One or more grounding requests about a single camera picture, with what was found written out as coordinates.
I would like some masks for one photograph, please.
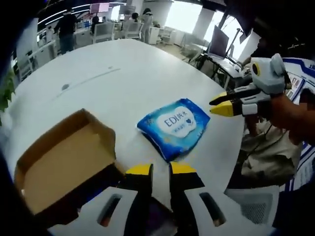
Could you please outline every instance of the round table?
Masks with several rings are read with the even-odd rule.
[[[153,163],[153,196],[170,208],[168,164],[136,129],[146,114],[189,98],[211,120],[195,146],[176,161],[189,163],[205,185],[224,191],[235,167],[244,129],[242,117],[209,112],[223,89],[176,57],[142,42],[97,43],[60,56],[27,77],[6,112],[13,129],[3,149],[13,176],[17,160],[56,123],[85,108],[116,132],[116,158],[126,169]]]

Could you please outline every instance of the wet wipes package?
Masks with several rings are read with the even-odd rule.
[[[189,99],[180,99],[146,115],[137,124],[166,162],[190,151],[210,117]]]

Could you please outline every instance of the green plant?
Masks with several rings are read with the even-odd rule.
[[[8,107],[8,101],[11,101],[12,93],[15,93],[13,78],[14,72],[12,69],[10,69],[0,87],[0,111],[2,112],[4,112],[4,110]]]

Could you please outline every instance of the brown cardboard box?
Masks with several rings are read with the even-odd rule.
[[[17,162],[15,185],[47,228],[66,224],[77,217],[77,209],[123,178],[115,159],[115,132],[82,109],[28,148]]]

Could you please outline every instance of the cardboard box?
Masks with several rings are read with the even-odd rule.
[[[115,132],[82,109],[55,125],[17,162],[15,185],[37,220],[67,224],[124,171],[115,162]]]

